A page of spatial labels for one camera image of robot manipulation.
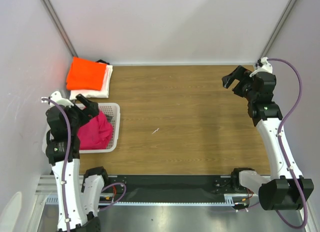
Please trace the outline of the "pink t shirt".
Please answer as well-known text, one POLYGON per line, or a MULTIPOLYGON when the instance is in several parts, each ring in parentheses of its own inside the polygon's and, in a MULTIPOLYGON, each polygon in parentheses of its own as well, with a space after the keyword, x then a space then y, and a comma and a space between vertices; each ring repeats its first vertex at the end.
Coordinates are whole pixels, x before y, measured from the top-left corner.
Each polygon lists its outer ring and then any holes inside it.
POLYGON ((80 150, 106 149, 112 139, 113 131, 113 126, 100 110, 96 117, 78 130, 80 150))

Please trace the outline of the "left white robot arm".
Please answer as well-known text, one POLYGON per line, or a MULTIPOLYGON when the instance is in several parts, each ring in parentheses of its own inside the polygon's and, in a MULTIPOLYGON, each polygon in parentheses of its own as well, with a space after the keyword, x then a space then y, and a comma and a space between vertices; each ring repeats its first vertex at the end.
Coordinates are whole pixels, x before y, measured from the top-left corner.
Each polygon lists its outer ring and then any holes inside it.
POLYGON ((101 192, 108 190, 110 179, 104 167, 88 169, 80 178, 79 129, 99 114, 96 102, 83 95, 79 108, 59 91, 43 97, 49 131, 45 154, 55 177, 58 197, 58 231, 100 231, 98 208, 101 192))

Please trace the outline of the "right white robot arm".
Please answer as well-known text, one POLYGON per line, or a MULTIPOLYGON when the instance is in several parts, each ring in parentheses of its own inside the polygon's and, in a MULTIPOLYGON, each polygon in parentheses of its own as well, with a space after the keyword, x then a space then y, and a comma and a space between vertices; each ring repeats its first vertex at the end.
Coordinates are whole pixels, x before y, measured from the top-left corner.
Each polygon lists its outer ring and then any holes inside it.
POLYGON ((304 178, 292 156, 279 106, 273 101, 277 79, 266 70, 253 73, 238 66, 222 78, 224 88, 234 80, 233 93, 246 98, 248 114, 259 132, 267 151, 270 178, 251 168, 235 168, 231 173, 231 189, 241 193, 249 189, 258 195, 264 210, 300 210, 314 190, 311 179, 304 178))

